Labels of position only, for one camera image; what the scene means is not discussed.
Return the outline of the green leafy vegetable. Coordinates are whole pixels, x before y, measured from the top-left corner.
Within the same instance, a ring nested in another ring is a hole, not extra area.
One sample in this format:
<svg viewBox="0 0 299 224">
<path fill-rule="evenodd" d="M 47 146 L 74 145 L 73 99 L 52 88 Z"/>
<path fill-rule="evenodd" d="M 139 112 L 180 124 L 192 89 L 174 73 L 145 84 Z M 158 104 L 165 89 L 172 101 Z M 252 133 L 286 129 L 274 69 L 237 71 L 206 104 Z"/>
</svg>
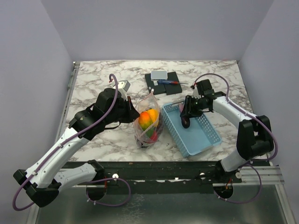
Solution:
<svg viewBox="0 0 299 224">
<path fill-rule="evenodd" d="M 147 113 L 145 111 L 140 113 L 138 123 L 143 131 L 147 131 L 145 134 L 150 138 L 154 133 L 154 127 L 153 125 L 147 125 Z"/>
</svg>

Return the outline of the clear pink zip top bag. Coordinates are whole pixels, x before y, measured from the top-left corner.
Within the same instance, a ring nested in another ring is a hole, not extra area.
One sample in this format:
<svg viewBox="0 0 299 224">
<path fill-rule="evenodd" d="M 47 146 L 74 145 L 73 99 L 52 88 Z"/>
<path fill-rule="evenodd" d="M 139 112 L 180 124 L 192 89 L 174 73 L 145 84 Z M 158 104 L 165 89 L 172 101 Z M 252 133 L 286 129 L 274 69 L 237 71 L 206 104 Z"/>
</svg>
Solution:
<svg viewBox="0 0 299 224">
<path fill-rule="evenodd" d="M 139 148 L 148 148 L 157 142 L 164 129 L 163 115 L 154 96 L 154 89 L 135 108 L 140 114 L 133 122 L 135 141 Z"/>
</svg>

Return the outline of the blue plastic basket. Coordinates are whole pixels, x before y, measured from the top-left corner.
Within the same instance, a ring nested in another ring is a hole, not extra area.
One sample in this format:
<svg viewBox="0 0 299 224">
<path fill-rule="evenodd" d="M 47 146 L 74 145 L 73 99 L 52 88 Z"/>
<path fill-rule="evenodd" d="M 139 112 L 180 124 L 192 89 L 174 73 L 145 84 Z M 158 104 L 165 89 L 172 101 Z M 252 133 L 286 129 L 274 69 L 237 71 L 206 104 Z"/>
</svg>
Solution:
<svg viewBox="0 0 299 224">
<path fill-rule="evenodd" d="M 164 124 L 175 141 L 179 151 L 184 158 L 197 155 L 222 143 L 221 136 L 206 115 L 190 119 L 190 127 L 183 128 L 180 119 L 179 104 L 164 104 L 162 115 Z"/>
</svg>

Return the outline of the yellow bell pepper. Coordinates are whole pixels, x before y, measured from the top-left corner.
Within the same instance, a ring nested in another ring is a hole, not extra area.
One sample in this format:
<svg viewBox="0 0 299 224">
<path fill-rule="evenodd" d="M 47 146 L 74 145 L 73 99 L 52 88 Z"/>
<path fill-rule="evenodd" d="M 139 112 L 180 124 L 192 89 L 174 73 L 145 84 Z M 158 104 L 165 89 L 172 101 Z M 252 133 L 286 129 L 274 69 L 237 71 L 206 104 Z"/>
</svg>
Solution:
<svg viewBox="0 0 299 224">
<path fill-rule="evenodd" d="M 158 126 L 159 123 L 159 112 L 156 109 L 149 109 L 146 111 L 147 113 L 147 125 L 150 126 L 154 124 L 154 126 Z"/>
</svg>

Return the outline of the red apple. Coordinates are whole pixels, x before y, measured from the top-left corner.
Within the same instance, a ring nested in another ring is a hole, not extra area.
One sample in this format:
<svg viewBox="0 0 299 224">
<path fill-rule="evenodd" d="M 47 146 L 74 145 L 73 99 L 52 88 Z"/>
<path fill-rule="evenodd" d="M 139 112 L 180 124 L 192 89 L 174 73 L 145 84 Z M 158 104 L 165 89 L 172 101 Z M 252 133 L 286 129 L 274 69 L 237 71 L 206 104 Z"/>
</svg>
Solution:
<svg viewBox="0 0 299 224">
<path fill-rule="evenodd" d="M 154 143 L 154 142 L 156 142 L 158 140 L 158 134 L 156 133 L 156 132 L 154 132 L 153 134 L 152 134 L 152 136 L 150 137 L 150 141 L 151 141 L 151 143 Z"/>
</svg>

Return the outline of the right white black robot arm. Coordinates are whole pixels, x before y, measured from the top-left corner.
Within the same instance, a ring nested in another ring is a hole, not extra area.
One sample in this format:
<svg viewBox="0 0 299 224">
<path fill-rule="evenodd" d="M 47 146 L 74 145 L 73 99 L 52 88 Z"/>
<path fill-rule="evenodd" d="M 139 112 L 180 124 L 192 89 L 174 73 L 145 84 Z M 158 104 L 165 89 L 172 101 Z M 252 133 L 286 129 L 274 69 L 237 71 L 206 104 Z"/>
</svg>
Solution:
<svg viewBox="0 0 299 224">
<path fill-rule="evenodd" d="M 179 111 L 184 128 L 189 128 L 191 118 L 199 118 L 205 112 L 217 112 L 237 128 L 236 149 L 215 165 L 213 176 L 219 182 L 226 182 L 231 172 L 274 149 L 269 118 L 246 112 L 221 91 L 199 98 L 187 95 Z"/>
</svg>

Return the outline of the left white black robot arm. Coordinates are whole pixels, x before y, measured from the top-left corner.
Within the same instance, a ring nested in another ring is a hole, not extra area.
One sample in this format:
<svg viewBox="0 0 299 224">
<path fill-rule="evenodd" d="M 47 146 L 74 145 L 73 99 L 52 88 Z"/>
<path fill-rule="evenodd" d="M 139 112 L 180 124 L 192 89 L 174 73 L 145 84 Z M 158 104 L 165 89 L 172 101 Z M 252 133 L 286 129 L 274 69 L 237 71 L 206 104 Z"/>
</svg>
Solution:
<svg viewBox="0 0 299 224">
<path fill-rule="evenodd" d="M 124 98 L 115 88 L 106 88 L 94 104 L 75 114 L 62 136 L 38 162 L 28 169 L 17 170 L 13 177 L 40 208 L 53 202 L 64 189 L 85 182 L 98 184 L 106 174 L 96 160 L 66 172 L 60 169 L 80 148 L 107 130 L 107 125 L 128 124 L 139 116 L 129 96 Z"/>
</svg>

